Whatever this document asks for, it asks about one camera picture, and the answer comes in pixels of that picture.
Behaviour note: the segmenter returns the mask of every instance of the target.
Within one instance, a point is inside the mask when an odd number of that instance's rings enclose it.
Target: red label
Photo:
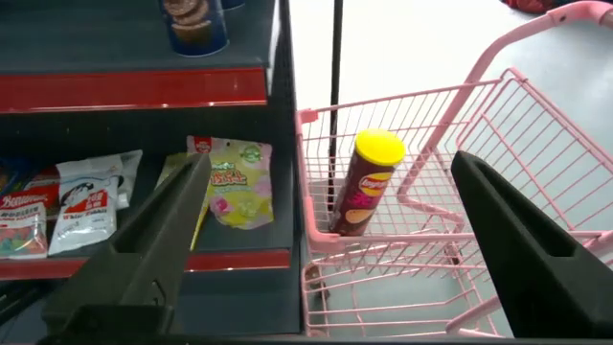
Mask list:
[[[193,146],[198,153],[209,153],[211,151],[211,138],[193,137]]]
[[[76,205],[69,206],[65,213],[80,213],[97,208],[106,207],[108,202],[108,194],[106,190],[101,190],[90,194],[85,200]]]
[[[58,185],[35,187],[27,191],[14,192],[2,196],[0,209],[14,209],[17,207],[32,205],[42,202],[46,208],[57,202],[59,192]]]

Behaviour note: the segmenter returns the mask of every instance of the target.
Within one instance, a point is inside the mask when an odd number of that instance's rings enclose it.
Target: pink shopping cart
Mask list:
[[[483,52],[462,85],[297,113],[309,335],[511,335],[449,170],[458,150],[488,162],[613,264],[611,156],[515,69],[481,80],[507,45],[578,20],[613,28],[613,6],[578,2],[512,30]],[[332,111],[335,135],[327,128]],[[407,155],[365,235],[339,237],[326,230],[330,192],[340,189],[355,134],[367,127],[393,131]]]

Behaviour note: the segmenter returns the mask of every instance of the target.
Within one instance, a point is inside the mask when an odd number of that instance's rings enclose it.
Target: dark gray shelf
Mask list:
[[[170,48],[159,0],[0,0],[0,74],[270,66],[276,0],[225,13],[230,44],[208,57]]]

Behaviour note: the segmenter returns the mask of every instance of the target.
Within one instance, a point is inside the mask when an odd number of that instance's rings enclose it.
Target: pringles can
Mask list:
[[[404,153],[402,141],[387,130],[365,129],[357,134],[345,183],[334,203],[330,232],[364,234]]]

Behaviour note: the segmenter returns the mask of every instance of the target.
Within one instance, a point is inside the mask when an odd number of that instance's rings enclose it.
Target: cart handle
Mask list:
[[[593,21],[613,29],[613,5],[602,1],[579,1],[547,11],[545,15],[518,26],[491,43],[470,71],[466,83],[479,81],[496,55],[506,46],[555,26],[581,20]]]
[[[599,25],[607,26],[613,29],[613,5],[604,3],[602,1],[579,1],[573,4],[568,4],[559,7],[555,10],[548,11],[545,15],[539,16],[528,23],[518,26],[517,28],[509,31],[508,33],[500,36],[481,54],[477,63],[475,63],[472,70],[466,77],[465,83],[472,84],[475,81],[479,81],[485,74],[491,62],[496,55],[508,45],[549,30],[558,25],[564,25],[580,20],[590,20]],[[453,98],[449,107],[441,117],[437,130],[430,135],[428,141],[421,149],[420,155],[413,162],[407,177],[402,181],[402,185],[397,191],[398,197],[406,195],[409,188],[413,185],[415,178],[419,175],[421,168],[425,165],[425,162],[430,158],[430,154],[433,149],[439,144],[443,135],[446,133],[449,124],[453,121],[460,109],[464,106],[468,97],[474,90],[474,86],[463,88],[458,91]],[[600,149],[598,145],[592,143],[595,148]]]

